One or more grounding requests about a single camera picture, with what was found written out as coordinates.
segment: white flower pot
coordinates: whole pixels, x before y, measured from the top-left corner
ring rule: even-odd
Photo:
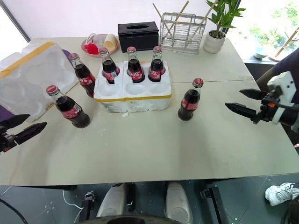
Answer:
[[[213,32],[213,31],[215,31],[215,30],[211,30],[206,34],[206,38],[205,38],[205,41],[204,41],[203,48],[206,52],[214,54],[214,53],[217,53],[221,50],[221,48],[222,48],[222,46],[225,42],[225,33],[220,31],[221,33],[224,34],[224,38],[218,39],[218,38],[211,37],[209,35],[209,33]]]

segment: yellow tape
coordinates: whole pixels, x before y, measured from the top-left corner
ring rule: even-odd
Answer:
[[[29,54],[25,55],[15,63],[9,65],[6,69],[2,70],[0,73],[0,78],[3,78],[5,76],[8,76],[13,70],[17,69],[20,65],[26,63],[30,59],[34,58],[35,56],[39,55],[46,49],[48,49],[50,46],[52,46],[53,42],[46,42],[45,44],[41,45],[40,47],[36,48],[35,50],[31,51]]]
[[[144,100],[144,99],[167,99],[170,98],[170,95],[166,96],[151,96],[151,97],[126,97],[126,98],[121,98],[121,99],[95,99],[96,101],[99,101],[101,103],[106,103],[106,102],[117,102],[117,101],[129,101],[129,100]]]

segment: plate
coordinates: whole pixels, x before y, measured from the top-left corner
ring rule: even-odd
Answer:
[[[96,36],[98,37],[99,40],[101,40],[101,42],[102,42],[102,44],[103,44],[104,41],[105,41],[105,39],[106,39],[106,36],[107,36],[107,35],[108,35],[108,34],[97,34]],[[98,55],[92,55],[92,54],[89,54],[89,53],[85,50],[85,48],[84,48],[85,42],[86,42],[86,39],[84,39],[84,41],[82,42],[82,44],[81,44],[81,49],[82,49],[86,54],[88,54],[88,55],[91,56],[91,57],[101,57],[100,54],[98,54]],[[114,48],[112,51],[109,51],[109,54],[110,54],[110,55],[113,54],[113,53],[118,49],[118,46],[119,46],[119,44],[118,44],[118,40],[117,40],[117,44],[116,44],[115,48]]]

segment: styrofoam packaging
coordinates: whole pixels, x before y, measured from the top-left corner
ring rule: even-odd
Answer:
[[[163,62],[165,73],[161,76],[161,81],[157,83],[148,78],[150,63],[141,62],[145,75],[145,80],[141,83],[133,83],[132,78],[127,74],[128,61],[117,63],[121,72],[117,77],[120,80],[118,82],[115,80],[116,87],[112,87],[113,84],[108,84],[106,78],[102,76],[101,68],[96,80],[94,98],[110,112],[145,112],[166,109],[171,97],[167,62]]]
[[[77,82],[72,65],[57,44],[29,44],[0,62],[0,105],[13,114],[30,114],[27,121],[32,122],[53,103],[45,91],[49,85],[66,93]]]

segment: black tissue box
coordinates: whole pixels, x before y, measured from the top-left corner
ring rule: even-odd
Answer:
[[[154,46],[158,45],[158,32],[155,22],[118,24],[121,51],[127,52],[130,46],[135,47],[137,51],[153,50]]]

